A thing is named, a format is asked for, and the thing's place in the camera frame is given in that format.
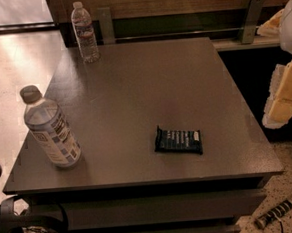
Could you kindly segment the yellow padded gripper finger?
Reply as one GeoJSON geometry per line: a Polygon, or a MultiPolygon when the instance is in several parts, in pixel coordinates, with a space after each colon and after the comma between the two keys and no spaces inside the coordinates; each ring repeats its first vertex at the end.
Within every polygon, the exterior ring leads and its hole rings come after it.
{"type": "Polygon", "coordinates": [[[278,36],[281,24],[282,24],[282,15],[284,10],[276,12],[269,20],[261,24],[256,33],[264,37],[278,36]]]}
{"type": "Polygon", "coordinates": [[[268,91],[270,96],[265,102],[262,123],[275,130],[287,125],[292,118],[292,61],[276,65],[268,91]]]}

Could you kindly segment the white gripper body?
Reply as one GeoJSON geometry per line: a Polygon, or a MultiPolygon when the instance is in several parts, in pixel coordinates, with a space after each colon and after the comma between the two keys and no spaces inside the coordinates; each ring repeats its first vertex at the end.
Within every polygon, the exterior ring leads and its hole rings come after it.
{"type": "Polygon", "coordinates": [[[280,18],[280,47],[292,54],[292,0],[286,4],[280,18]]]}

